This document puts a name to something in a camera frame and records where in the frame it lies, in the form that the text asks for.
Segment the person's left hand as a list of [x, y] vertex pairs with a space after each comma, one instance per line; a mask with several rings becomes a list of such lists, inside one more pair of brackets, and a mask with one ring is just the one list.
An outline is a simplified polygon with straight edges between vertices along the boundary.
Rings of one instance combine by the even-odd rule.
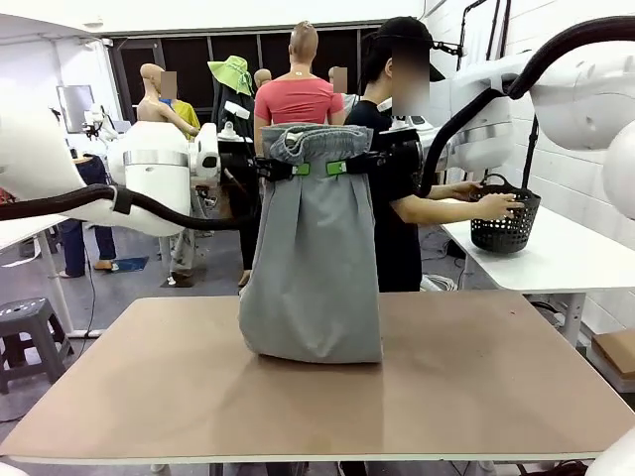
[[449, 197], [459, 201], [469, 202], [470, 197], [473, 194], [478, 194], [481, 189], [482, 184], [478, 181], [461, 181], [452, 183], [449, 186]]

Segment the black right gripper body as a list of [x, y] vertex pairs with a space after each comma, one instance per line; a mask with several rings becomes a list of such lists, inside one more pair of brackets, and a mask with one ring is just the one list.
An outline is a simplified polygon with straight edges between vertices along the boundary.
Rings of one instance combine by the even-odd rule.
[[351, 175], [370, 174], [386, 165], [391, 157], [388, 151], [360, 154], [346, 160], [346, 172]]

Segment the person's right hand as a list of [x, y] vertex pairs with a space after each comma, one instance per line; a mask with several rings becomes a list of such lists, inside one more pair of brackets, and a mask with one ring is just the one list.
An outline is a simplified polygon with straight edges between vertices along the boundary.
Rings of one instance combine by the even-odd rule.
[[513, 193], [490, 193], [480, 198], [476, 205], [475, 217], [490, 221], [512, 218], [516, 210], [525, 207]]

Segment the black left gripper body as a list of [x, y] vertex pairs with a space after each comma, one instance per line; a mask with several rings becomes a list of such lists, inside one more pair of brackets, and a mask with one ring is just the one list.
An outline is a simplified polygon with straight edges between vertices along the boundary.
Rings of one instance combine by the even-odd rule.
[[264, 157], [253, 158], [256, 175], [270, 182], [291, 179], [295, 173], [293, 165]]

